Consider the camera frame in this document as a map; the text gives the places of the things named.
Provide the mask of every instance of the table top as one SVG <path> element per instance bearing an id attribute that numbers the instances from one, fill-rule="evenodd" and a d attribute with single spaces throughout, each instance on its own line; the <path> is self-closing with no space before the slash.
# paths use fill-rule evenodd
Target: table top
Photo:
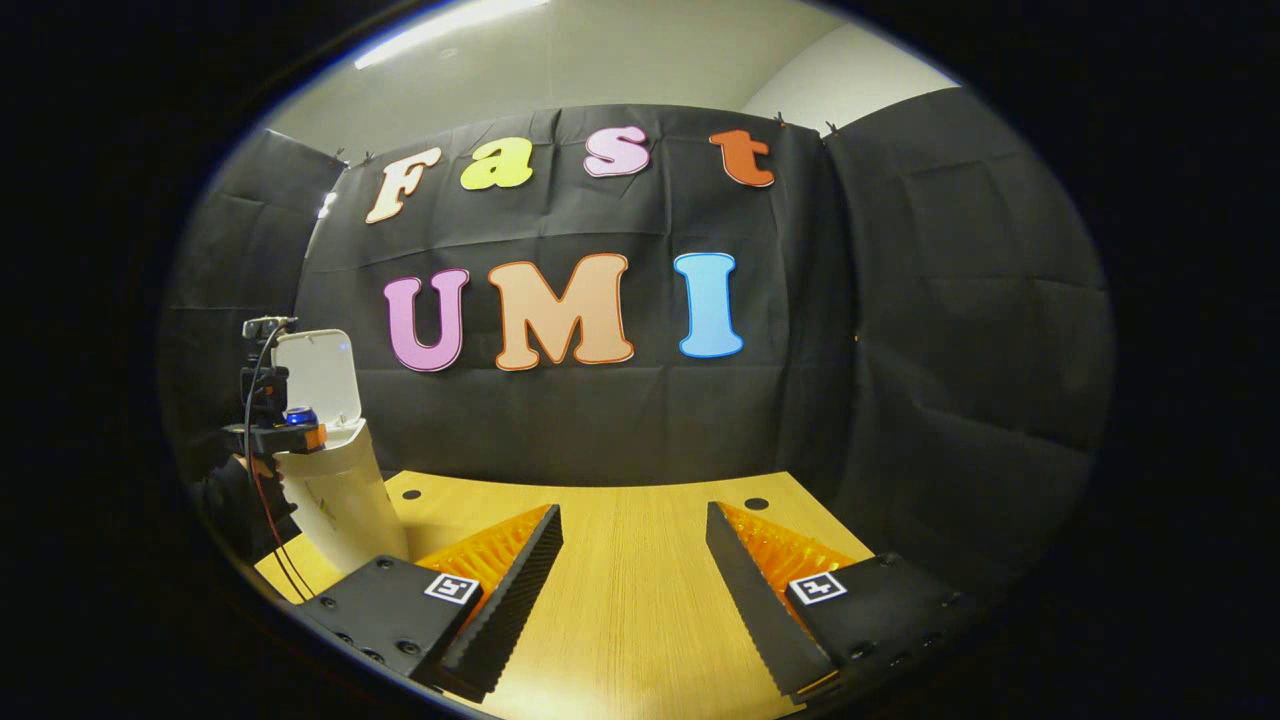
<path id="1" fill-rule="evenodd" d="M 559 503 L 564 546 L 497 689 L 474 703 L 507 720 L 732 717 L 800 710 L 773 685 L 707 548 L 707 503 L 745 507 L 856 561 L 858 538 L 787 473 L 644 487 L 548 487 L 399 473 L 387 480 L 410 557 L 539 505 Z M 421 495 L 407 500 L 406 493 Z M 315 592 L 342 579 L 300 536 L 285 548 Z M 266 556 L 259 573 L 302 598 Z"/>

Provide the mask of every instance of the blue letter i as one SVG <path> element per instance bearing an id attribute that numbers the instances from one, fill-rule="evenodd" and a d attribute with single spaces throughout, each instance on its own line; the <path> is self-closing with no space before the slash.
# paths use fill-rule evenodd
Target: blue letter i
<path id="1" fill-rule="evenodd" d="M 676 272 L 689 287 L 689 337 L 680 351 L 690 357 L 723 357 L 742 350 L 728 314 L 728 274 L 737 263 L 723 252 L 690 252 L 676 258 Z"/>

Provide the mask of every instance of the black cloth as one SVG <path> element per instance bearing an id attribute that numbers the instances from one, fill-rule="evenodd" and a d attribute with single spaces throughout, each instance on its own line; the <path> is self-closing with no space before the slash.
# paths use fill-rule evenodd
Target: black cloth
<path id="1" fill-rule="evenodd" d="M 221 461 L 243 419 L 241 325 L 289 315 L 325 195 L 343 163 L 271 131 L 252 135 L 192 208 L 160 313 L 156 384 L 184 478 Z"/>
<path id="2" fill-rule="evenodd" d="M 636 126 L 650 165 L 622 177 L 584 172 L 586 138 Z M 745 129 L 769 146 L 767 188 L 735 182 L 709 137 Z M 532 177 L 513 188 L 463 190 L 484 142 L 534 145 Z M 439 147 L 399 214 L 365 218 L 396 160 Z M 852 269 L 835 172 L 818 133 L 696 108 L 607 105 L 483 122 L 353 165 L 316 227 L 298 283 L 301 329 L 351 336 L 360 398 L 384 468 L 499 482 L 635 486 L 791 471 L 833 495 L 852 389 Z M 582 256 L 628 260 L 621 313 L 635 356 L 530 370 L 494 365 L 503 348 L 499 293 L 486 275 L 527 260 L 563 288 Z M 736 355 L 687 357 L 687 292 L 673 260 L 727 252 Z M 388 282 L 416 277 L 419 341 L 439 337 L 434 273 L 466 269 L 463 342 L 436 373 L 406 369 L 388 337 Z"/>
<path id="3" fill-rule="evenodd" d="M 970 90 L 826 138 L 859 322 L 832 512 L 970 591 L 1042 552 L 1084 491 L 1114 374 L 1110 299 L 1053 173 Z"/>

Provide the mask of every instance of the open lid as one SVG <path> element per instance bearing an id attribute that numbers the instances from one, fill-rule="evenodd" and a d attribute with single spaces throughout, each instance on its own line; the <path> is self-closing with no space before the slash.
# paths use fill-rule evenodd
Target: open lid
<path id="1" fill-rule="evenodd" d="M 289 407 L 310 405 L 316 419 L 330 428 L 355 424 L 360 418 L 360 388 L 351 338 L 342 331 L 287 334 L 271 352 L 276 366 L 289 369 Z"/>

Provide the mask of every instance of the cable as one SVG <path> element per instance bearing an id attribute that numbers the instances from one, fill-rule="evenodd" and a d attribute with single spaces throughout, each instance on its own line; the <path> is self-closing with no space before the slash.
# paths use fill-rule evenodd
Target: cable
<path id="1" fill-rule="evenodd" d="M 257 488 L 257 497 L 262 501 L 262 512 L 266 514 L 266 524 L 271 528 L 271 534 L 275 537 L 275 547 L 279 548 L 279 550 L 273 550 L 271 556 L 275 557 L 275 562 L 276 565 L 280 566 L 280 573 L 284 574 L 284 579 L 289 582 L 289 587 L 292 587 L 293 592 L 298 593 L 298 597 L 305 602 L 307 600 L 306 596 L 303 596 L 302 591 L 298 589 L 298 585 L 293 582 L 293 578 L 289 575 L 289 571 L 284 569 L 284 562 L 280 561 L 279 552 L 284 552 L 284 559 L 289 561 L 289 568 L 293 568 L 293 573 L 297 574 L 298 580 L 301 580 L 302 585 L 307 588 L 307 592 L 311 593 L 311 597 L 315 597 L 316 593 L 315 591 L 311 589 L 311 585 L 308 585 L 307 582 L 302 579 L 302 573 L 298 573 L 298 569 L 293 565 L 293 559 L 289 557 L 289 551 L 284 550 L 284 541 L 280 539 L 280 532 L 275 528 L 275 520 L 271 518 L 271 509 L 266 502 L 266 493 L 262 492 L 262 482 L 259 479 L 257 473 L 253 470 L 253 445 L 250 442 L 248 421 L 250 421 L 250 413 L 252 413 L 253 410 L 253 391 L 256 389 L 257 386 L 257 375 L 262 370 L 262 359 L 266 356 L 268 352 L 271 351 L 271 341 L 275 340 L 275 334 L 279 333 L 283 327 L 284 327 L 283 324 L 276 325 L 275 329 L 271 331 L 271 334 L 266 337 L 266 345 L 262 346 L 262 352 L 260 352 L 257 356 L 257 364 L 253 365 L 253 375 L 252 378 L 250 378 L 248 397 L 244 400 L 244 464 L 246 469 L 248 470 L 248 477 L 253 478 L 253 487 Z"/>

